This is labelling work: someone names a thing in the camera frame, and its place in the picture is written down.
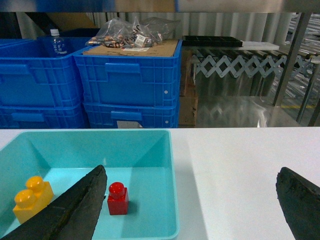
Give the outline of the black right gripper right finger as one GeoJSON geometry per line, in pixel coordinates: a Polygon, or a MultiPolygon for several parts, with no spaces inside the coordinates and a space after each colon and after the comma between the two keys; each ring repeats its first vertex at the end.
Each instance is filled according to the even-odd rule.
{"type": "Polygon", "coordinates": [[[296,240],[320,238],[320,187],[282,167],[276,177],[276,193],[285,221],[296,240]]]}

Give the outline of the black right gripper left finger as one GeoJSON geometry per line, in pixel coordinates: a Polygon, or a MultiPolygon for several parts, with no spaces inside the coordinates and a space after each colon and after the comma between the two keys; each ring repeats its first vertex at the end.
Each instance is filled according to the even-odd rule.
{"type": "Polygon", "coordinates": [[[96,166],[47,207],[3,240],[91,240],[107,188],[103,165],[96,166]]]}

